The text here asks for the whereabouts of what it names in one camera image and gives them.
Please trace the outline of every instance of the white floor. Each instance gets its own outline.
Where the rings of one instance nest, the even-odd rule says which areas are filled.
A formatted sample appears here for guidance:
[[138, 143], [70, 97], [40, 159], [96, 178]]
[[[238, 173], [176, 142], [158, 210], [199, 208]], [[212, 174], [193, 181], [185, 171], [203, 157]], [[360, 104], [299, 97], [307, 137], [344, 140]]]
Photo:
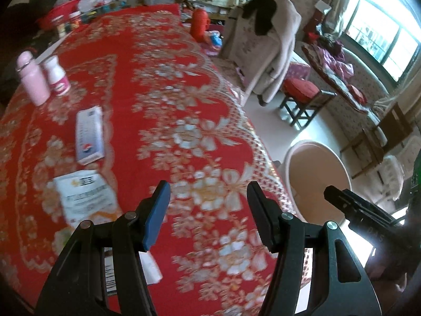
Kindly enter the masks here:
[[[345, 147], [348, 139], [340, 129], [336, 121], [331, 117], [326, 109], [323, 109], [319, 115], [310, 123], [310, 125], [299, 132], [290, 127], [288, 115], [281, 112], [279, 106], [284, 95], [279, 92], [275, 98], [266, 106], [261, 107], [258, 104], [257, 96], [252, 94], [248, 99], [244, 110], [254, 125], [257, 135], [272, 158], [282, 162], [287, 150], [300, 140], [318, 141], [331, 148], [338, 156], [340, 149]], [[361, 166], [357, 156], [352, 151], [345, 152], [340, 156], [349, 176], [357, 173]], [[380, 198], [381, 182], [376, 174], [360, 176], [351, 182], [352, 190], [361, 197], [376, 202]], [[362, 237], [348, 228], [348, 221], [342, 226], [342, 231], [348, 239], [356, 256], [363, 265], [367, 262], [372, 246]], [[307, 309], [310, 284], [305, 286], [298, 299], [296, 312]]]

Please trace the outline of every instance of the red tablecloth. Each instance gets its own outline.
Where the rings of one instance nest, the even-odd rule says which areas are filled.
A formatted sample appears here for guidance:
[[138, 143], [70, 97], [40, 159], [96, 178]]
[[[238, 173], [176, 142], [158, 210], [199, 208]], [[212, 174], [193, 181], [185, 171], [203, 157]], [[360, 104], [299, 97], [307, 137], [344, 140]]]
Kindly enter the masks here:
[[[57, 49], [70, 92], [35, 108], [20, 87], [1, 121], [0, 268], [33, 305], [70, 236], [52, 179], [88, 168], [117, 192], [123, 212], [159, 180], [171, 184], [151, 250], [163, 274], [149, 287], [159, 315], [258, 313], [275, 259], [256, 232], [248, 182], [293, 208], [227, 83], [168, 10], [178, 13], [123, 10], [70, 35]], [[75, 116], [96, 105], [106, 156], [82, 167]]]

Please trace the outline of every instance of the red stool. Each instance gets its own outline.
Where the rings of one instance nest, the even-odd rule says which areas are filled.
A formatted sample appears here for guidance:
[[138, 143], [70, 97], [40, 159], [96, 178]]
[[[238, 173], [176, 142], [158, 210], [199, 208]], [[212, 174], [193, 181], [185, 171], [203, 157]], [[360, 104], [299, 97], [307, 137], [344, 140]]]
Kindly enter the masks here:
[[[315, 118], [318, 112], [332, 100], [336, 94], [320, 90], [310, 81], [299, 80], [297, 78], [286, 79], [283, 83], [285, 98], [279, 106], [280, 109], [285, 108], [292, 117], [290, 126], [297, 124], [300, 131], [306, 128]], [[288, 106], [288, 102], [293, 102], [295, 107], [293, 110]]]

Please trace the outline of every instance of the pink blanket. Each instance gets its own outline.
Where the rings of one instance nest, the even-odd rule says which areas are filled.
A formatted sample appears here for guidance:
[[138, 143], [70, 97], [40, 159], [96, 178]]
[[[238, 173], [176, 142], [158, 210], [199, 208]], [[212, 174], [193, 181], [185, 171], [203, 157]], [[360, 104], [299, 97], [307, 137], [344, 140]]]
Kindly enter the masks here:
[[348, 80], [354, 75], [354, 67], [352, 64], [346, 64], [344, 62], [337, 61], [328, 50], [321, 48], [317, 45], [313, 45], [317, 56], [319, 57], [320, 63], [323, 68], [330, 68], [338, 77], [345, 83], [348, 84]]

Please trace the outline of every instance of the window frame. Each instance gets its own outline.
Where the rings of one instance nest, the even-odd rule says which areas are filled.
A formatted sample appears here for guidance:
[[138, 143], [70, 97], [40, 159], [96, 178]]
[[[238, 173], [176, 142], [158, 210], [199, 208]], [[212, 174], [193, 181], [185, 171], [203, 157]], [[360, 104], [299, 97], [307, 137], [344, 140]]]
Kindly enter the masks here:
[[[344, 29], [343, 35], [345, 35], [345, 37], [347, 38], [348, 41], [352, 42], [354, 46], [357, 46], [360, 48], [360, 50], [364, 50], [367, 54], [368, 54], [368, 58], [370, 60], [370, 62], [373, 63], [373, 65], [376, 66], [377, 69], [379, 69], [380, 71], [382, 71], [383, 74], [385, 74], [390, 83], [392, 85], [394, 85], [395, 87], [399, 85], [399, 83], [405, 79], [405, 76], [408, 74], [409, 70], [411, 69], [412, 65], [414, 64], [416, 57], [418, 56], [418, 54], [420, 53], [420, 49], [421, 49], [421, 42], [418, 41], [418, 39], [416, 39], [416, 37], [414, 37], [414, 35], [411, 33], [410, 30], [408, 30], [406, 27], [404, 27], [400, 22], [398, 22], [395, 18], [393, 18], [391, 15], [389, 15], [381, 6], [379, 6], [378, 4], [376, 4], [374, 1], [372, 0], [364, 0], [366, 2], [368, 2], [369, 4], [371, 4], [372, 6], [374, 6], [375, 8], [377, 8], [379, 11], [381, 11], [382, 13], [384, 13], [385, 15], [387, 15], [392, 21], [394, 21], [398, 26], [399, 29], [396, 32], [396, 35], [394, 37], [394, 39], [392, 40], [389, 48], [387, 49], [386, 53], [384, 54], [382, 60], [379, 62], [376, 60], [376, 58], [374, 58], [363, 46], [361, 46], [357, 41], [355, 41], [353, 38], [351, 38], [347, 32], [349, 30], [349, 28], [351, 27], [352, 22], [354, 21], [355, 15], [358, 12], [358, 8], [360, 5], [361, 0], [358, 0], [357, 5], [355, 6], [355, 10], [353, 11], [351, 18], [347, 24], [347, 26]], [[383, 66], [383, 64], [386, 62], [386, 60], [389, 58], [390, 53], [392, 52], [394, 46], [396, 45], [396, 42], [399, 38], [399, 35], [401, 33], [401, 30], [405, 30], [418, 44], [418, 47], [416, 48], [414, 54], [412, 55], [411, 60], [409, 61], [407, 67], [405, 68], [405, 70], [403, 71], [402, 75], [399, 77], [399, 79], [396, 81], [392, 75], [385, 69], [385, 67]]]

